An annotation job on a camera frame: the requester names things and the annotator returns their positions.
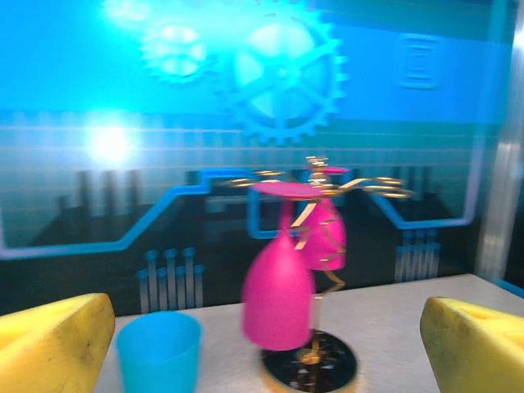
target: gear graphic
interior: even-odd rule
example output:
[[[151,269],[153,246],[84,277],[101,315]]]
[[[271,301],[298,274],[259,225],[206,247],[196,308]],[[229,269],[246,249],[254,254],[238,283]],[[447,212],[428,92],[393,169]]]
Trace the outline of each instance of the gear graphic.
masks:
[[[299,142],[336,113],[346,58],[319,17],[304,4],[270,0],[242,16],[249,32],[219,57],[217,93],[246,136]]]
[[[143,59],[151,73],[171,84],[200,78],[227,47],[232,7],[222,2],[170,2],[157,7],[162,15],[142,38]]]
[[[178,18],[154,24],[142,39],[142,53],[151,73],[172,84],[200,77],[210,58],[197,29]]]

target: blue plastic cup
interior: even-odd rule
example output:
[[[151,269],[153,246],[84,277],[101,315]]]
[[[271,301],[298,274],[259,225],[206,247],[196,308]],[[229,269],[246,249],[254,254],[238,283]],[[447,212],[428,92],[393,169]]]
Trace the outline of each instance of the blue plastic cup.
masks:
[[[126,393],[193,393],[202,327],[186,314],[160,311],[126,325],[116,339]]]

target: yellow sponge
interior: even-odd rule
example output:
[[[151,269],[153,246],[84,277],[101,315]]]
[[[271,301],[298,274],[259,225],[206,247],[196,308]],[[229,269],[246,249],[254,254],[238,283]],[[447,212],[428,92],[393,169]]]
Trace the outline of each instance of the yellow sponge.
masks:
[[[0,317],[0,392],[93,393],[114,332],[104,294]]]
[[[441,393],[524,392],[524,318],[431,297],[420,332]]]

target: blue circuit line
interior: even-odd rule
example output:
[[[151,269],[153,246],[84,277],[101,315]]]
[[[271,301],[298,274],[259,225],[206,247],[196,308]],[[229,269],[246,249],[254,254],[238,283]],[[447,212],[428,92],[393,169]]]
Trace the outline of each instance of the blue circuit line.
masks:
[[[484,150],[484,138],[477,138],[472,152],[472,163],[468,178],[468,190],[464,216],[457,219],[432,219],[422,221],[405,221],[395,207],[382,196],[371,198],[384,212],[386,217],[400,230],[443,228],[468,225],[472,222],[477,203],[478,188],[481,178],[481,160]],[[120,239],[114,242],[65,244],[57,246],[32,246],[7,248],[4,242],[3,226],[0,211],[0,260],[27,260],[66,255],[101,254],[127,249],[146,229],[166,210],[179,196],[205,195],[211,191],[210,180],[213,178],[254,178],[246,169],[203,169],[200,171],[201,182],[191,186],[174,186],[153,205],[146,214]],[[260,229],[260,196],[253,189],[248,191],[247,232],[259,240],[277,236],[278,230]]]
[[[0,220],[0,260],[27,260],[53,256],[101,254],[104,252],[123,251],[144,233],[177,197],[183,195],[209,194],[211,191],[210,180],[213,178],[253,178],[253,173],[245,169],[203,169],[200,174],[200,184],[172,187],[120,240],[115,242],[6,248],[2,221]]]

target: stand base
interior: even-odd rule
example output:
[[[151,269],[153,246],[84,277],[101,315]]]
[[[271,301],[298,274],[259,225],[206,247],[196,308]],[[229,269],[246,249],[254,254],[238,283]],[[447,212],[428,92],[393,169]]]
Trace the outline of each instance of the stand base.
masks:
[[[321,360],[303,364],[304,348],[261,351],[262,378],[275,393],[355,393],[357,359],[351,348],[329,333],[318,331]],[[309,342],[305,348],[311,348]]]

